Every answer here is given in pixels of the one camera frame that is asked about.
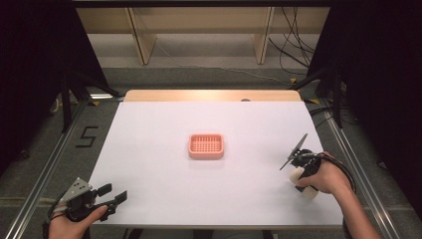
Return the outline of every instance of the white tabletop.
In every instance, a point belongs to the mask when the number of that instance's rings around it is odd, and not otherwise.
[[[224,156],[190,158],[192,133],[223,134]],[[102,224],[338,226],[342,214],[331,195],[307,200],[289,181],[294,168],[279,170],[305,133],[304,148],[322,151],[302,102],[120,103],[90,184],[112,183],[108,196],[127,190],[128,198]]]

